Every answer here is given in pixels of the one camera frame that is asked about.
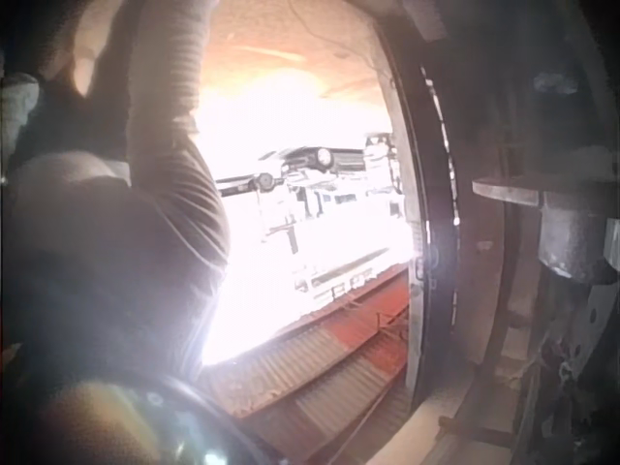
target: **metal grating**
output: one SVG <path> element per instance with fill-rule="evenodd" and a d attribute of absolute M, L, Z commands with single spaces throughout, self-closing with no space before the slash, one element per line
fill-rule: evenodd
<path fill-rule="evenodd" d="M 337 441 L 315 455 L 312 463 L 317 465 L 366 463 L 405 424 L 411 413 L 412 397 L 405 386 L 404 375 L 399 376 L 363 425 L 358 427 L 359 423 L 354 423 Z"/>
<path fill-rule="evenodd" d="M 399 366 L 394 365 L 395 358 Z M 368 409 L 404 367 L 406 358 L 405 342 L 379 333 L 296 396 L 256 413 L 249 425 L 294 463 L 303 461 Z"/>
<path fill-rule="evenodd" d="M 382 326 L 387 325 L 408 300 L 407 275 L 402 274 L 355 309 L 335 312 L 289 338 L 213 367 L 202 384 L 231 415 L 254 414 L 357 350 L 377 333 L 379 310 Z"/>
<path fill-rule="evenodd" d="M 313 326 L 255 357 L 218 366 L 210 385 L 227 412 L 244 417 L 312 380 L 347 351 L 328 331 Z"/>

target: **open door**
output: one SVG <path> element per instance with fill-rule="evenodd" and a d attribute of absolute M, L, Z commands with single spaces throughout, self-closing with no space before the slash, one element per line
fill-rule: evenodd
<path fill-rule="evenodd" d="M 420 401 L 449 352 L 457 235 L 441 118 L 406 18 L 376 26 L 375 62 L 393 127 L 415 254 L 410 263 L 407 387 Z"/>

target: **car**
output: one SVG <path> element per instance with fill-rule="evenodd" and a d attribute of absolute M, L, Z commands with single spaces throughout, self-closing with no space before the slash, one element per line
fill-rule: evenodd
<path fill-rule="evenodd" d="M 282 177 L 294 187 L 308 187 L 335 178 L 359 179 L 364 176 L 364 152 L 355 148 L 302 146 L 271 151 L 262 162 L 279 161 Z"/>
<path fill-rule="evenodd" d="M 276 186 L 281 186 L 282 184 L 284 184 L 284 179 L 276 178 L 269 172 L 226 177 L 215 181 L 218 191 L 220 191 L 221 196 L 224 198 L 249 192 L 265 194 L 272 192 Z"/>

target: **person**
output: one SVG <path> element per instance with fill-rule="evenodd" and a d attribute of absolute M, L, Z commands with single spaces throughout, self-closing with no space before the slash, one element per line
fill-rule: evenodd
<path fill-rule="evenodd" d="M 217 2 L 21 3 L 25 17 L 38 16 L 36 28 L 18 21 L 3 41 L 3 350 L 92 351 L 196 379 L 230 249 L 224 207 L 193 142 Z M 72 88 L 84 72 L 70 32 L 88 32 L 83 18 L 96 4 L 117 10 L 106 38 L 119 23 L 132 32 L 127 74 L 117 73 L 126 88 L 107 94 L 131 102 L 121 147 L 129 178 L 96 150 L 118 121 L 106 119 L 102 99 L 89 104 L 96 89 Z M 116 53 L 122 71 L 124 48 L 105 45 L 97 52 Z M 103 70 L 91 65 L 96 83 Z"/>

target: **ceiling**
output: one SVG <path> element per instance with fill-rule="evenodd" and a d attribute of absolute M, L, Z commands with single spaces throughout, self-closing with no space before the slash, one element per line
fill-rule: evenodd
<path fill-rule="evenodd" d="M 211 22 L 201 111 L 216 175 L 290 145 L 351 146 L 389 130 L 368 19 L 342 0 L 223 0 Z"/>

